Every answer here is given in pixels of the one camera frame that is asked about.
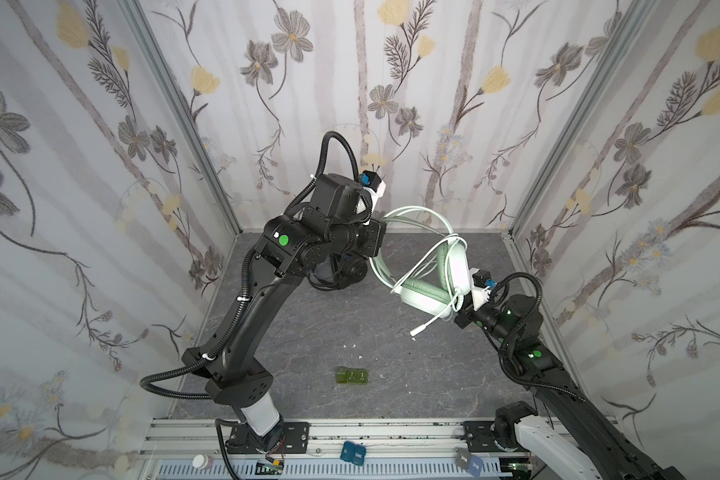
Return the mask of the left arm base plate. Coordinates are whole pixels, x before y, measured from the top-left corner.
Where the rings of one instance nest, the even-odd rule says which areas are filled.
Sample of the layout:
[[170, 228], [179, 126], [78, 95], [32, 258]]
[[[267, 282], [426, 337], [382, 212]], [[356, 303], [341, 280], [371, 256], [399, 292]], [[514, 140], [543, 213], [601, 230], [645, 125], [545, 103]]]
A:
[[305, 454], [309, 433], [308, 422], [278, 424], [264, 437], [256, 435], [247, 424], [233, 423], [224, 436], [224, 445], [229, 454]]

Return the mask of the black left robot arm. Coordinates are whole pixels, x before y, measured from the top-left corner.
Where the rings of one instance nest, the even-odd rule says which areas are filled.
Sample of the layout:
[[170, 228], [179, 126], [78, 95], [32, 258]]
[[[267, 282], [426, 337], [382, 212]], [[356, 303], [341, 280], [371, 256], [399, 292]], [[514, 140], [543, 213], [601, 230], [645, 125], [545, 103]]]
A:
[[269, 393], [273, 376], [255, 352], [288, 297], [316, 267], [334, 255], [367, 261], [379, 253], [386, 228], [373, 216], [373, 197], [380, 191], [380, 177], [360, 171], [347, 140], [325, 133], [310, 182], [266, 223], [246, 253], [240, 292], [222, 324], [205, 344], [183, 353], [182, 367], [142, 378], [141, 388], [228, 406], [258, 449], [274, 450], [284, 420]]

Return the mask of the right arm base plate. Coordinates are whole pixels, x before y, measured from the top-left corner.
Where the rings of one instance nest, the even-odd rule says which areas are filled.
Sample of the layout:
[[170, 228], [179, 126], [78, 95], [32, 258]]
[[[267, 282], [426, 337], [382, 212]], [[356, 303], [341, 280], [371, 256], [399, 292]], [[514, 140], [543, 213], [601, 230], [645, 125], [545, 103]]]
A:
[[497, 426], [494, 421], [465, 421], [462, 426], [463, 440], [470, 453], [528, 453], [519, 443], [516, 424], [504, 420]]

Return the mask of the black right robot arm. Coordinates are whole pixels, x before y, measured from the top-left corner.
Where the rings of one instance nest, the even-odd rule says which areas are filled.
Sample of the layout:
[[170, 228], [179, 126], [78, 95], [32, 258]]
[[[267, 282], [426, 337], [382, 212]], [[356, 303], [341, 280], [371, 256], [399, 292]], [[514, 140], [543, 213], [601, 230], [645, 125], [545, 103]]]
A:
[[476, 325], [513, 383], [529, 390], [570, 435], [557, 439], [543, 417], [525, 402], [497, 410], [493, 438], [504, 449], [521, 447], [560, 478], [680, 479], [619, 431], [586, 397], [563, 362], [542, 342], [542, 285], [525, 272], [494, 281], [486, 270], [470, 275], [472, 291], [455, 318], [460, 328]]

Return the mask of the mint green headphones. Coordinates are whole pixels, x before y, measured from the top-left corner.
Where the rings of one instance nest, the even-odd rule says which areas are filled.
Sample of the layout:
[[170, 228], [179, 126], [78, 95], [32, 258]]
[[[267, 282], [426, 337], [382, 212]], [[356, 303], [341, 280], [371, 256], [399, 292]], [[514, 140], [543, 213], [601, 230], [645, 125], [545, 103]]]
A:
[[400, 300], [432, 318], [446, 320], [471, 292], [468, 243], [440, 213], [423, 206], [403, 206], [381, 217], [386, 224], [403, 224], [437, 234], [439, 239], [413, 267], [395, 276], [379, 253], [370, 259], [376, 278]]

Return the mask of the black blue headphones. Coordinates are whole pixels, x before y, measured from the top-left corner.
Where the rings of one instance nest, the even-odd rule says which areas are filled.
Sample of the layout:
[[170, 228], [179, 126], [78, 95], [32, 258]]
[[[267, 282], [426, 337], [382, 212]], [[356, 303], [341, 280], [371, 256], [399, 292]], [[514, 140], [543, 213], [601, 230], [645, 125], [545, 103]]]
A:
[[320, 291], [337, 291], [361, 282], [368, 273], [368, 260], [354, 253], [331, 253], [307, 276]]

